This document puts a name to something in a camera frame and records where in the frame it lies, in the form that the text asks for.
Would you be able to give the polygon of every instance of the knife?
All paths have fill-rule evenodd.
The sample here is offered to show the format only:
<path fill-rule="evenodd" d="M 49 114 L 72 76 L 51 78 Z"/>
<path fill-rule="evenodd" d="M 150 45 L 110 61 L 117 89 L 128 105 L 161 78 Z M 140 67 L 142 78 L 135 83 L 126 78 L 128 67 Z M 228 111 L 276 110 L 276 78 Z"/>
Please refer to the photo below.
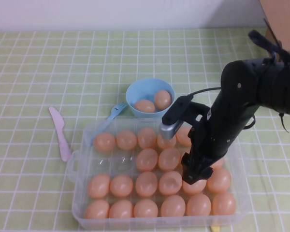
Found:
<path fill-rule="evenodd" d="M 64 127 L 63 118 L 54 107 L 51 106 L 48 108 L 48 110 L 49 110 L 49 112 L 53 118 L 53 122 L 55 124 L 56 132 L 57 132 L 57 136 L 58 136 L 61 159 L 64 162 L 67 162 L 72 157 L 72 153 L 71 153 L 69 145 L 68 145 L 68 143 L 64 137 L 64 134 L 63 134 L 63 127 Z"/>

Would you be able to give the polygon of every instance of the plastic egg tray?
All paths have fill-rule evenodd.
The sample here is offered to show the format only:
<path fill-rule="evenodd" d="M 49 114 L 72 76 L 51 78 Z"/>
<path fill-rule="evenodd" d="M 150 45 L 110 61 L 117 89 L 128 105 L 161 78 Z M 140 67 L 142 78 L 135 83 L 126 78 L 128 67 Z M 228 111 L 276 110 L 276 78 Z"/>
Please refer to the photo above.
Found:
<path fill-rule="evenodd" d="M 134 230 L 134 229 L 153 229 L 153 228 L 169 228 L 169 227 L 196 227 L 196 226 L 212 226 L 212 225 L 230 225 L 238 222 L 250 211 L 250 200 L 247 188 L 247 172 L 248 172 L 248 158 L 245 155 L 244 149 L 240 143 L 234 142 L 229 148 L 228 153 L 224 157 L 223 167 L 228 169 L 231 176 L 231 192 L 236 200 L 236 212 L 234 215 L 227 216 L 183 216 L 183 217 L 154 217 L 154 218 L 107 218 L 107 219 L 84 219 L 84 211 L 92 202 L 87 193 L 87 185 L 92 177 L 97 174 L 108 174 L 111 178 L 126 174 L 129 175 L 134 183 L 139 172 L 135 165 L 135 159 L 138 153 L 142 150 L 139 146 L 132 151 L 124 151 L 117 146 L 111 153 L 98 152 L 88 138 L 103 125 L 105 132 L 109 132 L 114 136 L 123 130 L 130 130 L 137 135 L 137 132 L 146 127 L 151 127 L 156 134 L 159 133 L 160 118 L 142 118 L 142 119 L 115 119 L 107 121 L 96 121 L 84 128 L 81 149 L 73 153 L 73 158 L 68 162 L 67 172 L 69 179 L 75 182 L 74 196 L 72 201 L 72 214 L 80 225 L 86 230 Z M 182 153 L 187 150 L 187 147 L 181 146 L 178 142 L 176 148 Z M 165 172 L 159 168 L 152 171 L 159 179 Z M 182 190 L 178 193 L 185 202 L 191 196 L 186 195 Z M 119 200 L 108 194 L 105 198 L 110 206 Z M 140 198 L 135 189 L 126 199 L 136 204 Z M 150 198 L 160 209 L 162 202 L 166 199 L 161 196 L 159 191 Z"/>

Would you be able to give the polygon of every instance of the blue bowl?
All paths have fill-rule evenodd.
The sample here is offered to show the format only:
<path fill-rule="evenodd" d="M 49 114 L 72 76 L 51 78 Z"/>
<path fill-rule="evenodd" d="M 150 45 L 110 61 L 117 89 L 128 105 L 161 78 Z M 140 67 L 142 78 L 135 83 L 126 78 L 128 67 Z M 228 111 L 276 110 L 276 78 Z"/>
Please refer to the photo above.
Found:
<path fill-rule="evenodd" d="M 134 114 L 135 117 L 138 118 L 153 118 L 153 117 L 163 117 L 163 115 L 168 111 L 170 107 L 162 111 L 156 111 L 154 113 L 144 113 L 134 109 L 134 104 L 142 99 L 150 100 L 154 102 L 155 94 L 160 90 L 166 90 L 172 97 L 172 104 L 175 99 L 175 93 L 172 86 L 161 80 L 156 78 L 146 78 L 132 83 L 126 92 L 126 100 L 127 103 Z"/>

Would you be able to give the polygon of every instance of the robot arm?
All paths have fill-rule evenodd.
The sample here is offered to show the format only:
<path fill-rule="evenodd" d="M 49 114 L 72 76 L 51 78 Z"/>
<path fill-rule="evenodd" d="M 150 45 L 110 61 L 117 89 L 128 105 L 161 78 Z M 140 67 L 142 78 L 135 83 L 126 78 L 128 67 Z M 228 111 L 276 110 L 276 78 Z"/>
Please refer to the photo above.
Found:
<path fill-rule="evenodd" d="M 227 153 L 242 130 L 253 126 L 254 123 L 249 126 L 247 123 L 259 107 L 273 109 L 281 117 L 290 115 L 289 54 L 256 31 L 249 35 L 257 45 L 271 52 L 274 47 L 287 60 L 276 62 L 273 56 L 231 62 L 222 71 L 221 91 L 210 108 L 192 102 L 195 94 L 192 93 L 179 97 L 162 118 L 160 132 L 165 139 L 171 139 L 184 121 L 192 126 L 188 133 L 190 153 L 181 160 L 182 178 L 189 184 L 211 176 L 210 166 Z"/>

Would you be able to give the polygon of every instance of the table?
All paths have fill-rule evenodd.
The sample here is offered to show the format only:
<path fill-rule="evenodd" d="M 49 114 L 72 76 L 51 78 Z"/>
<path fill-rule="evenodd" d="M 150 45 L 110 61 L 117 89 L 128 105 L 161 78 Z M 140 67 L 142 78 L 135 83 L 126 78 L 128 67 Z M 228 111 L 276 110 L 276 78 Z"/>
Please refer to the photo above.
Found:
<path fill-rule="evenodd" d="M 73 183 L 60 160 L 48 107 L 78 150 L 83 127 L 104 119 L 135 80 L 156 77 L 176 96 L 220 85 L 223 67 L 267 54 L 249 28 L 0 33 L 0 231 L 78 231 Z M 196 100 L 212 104 L 216 92 Z M 120 117 L 132 117 L 126 110 Z M 261 108 L 240 141 L 250 154 L 252 212 L 221 231 L 290 232 L 290 116 Z M 174 228 L 172 231 L 209 231 Z"/>

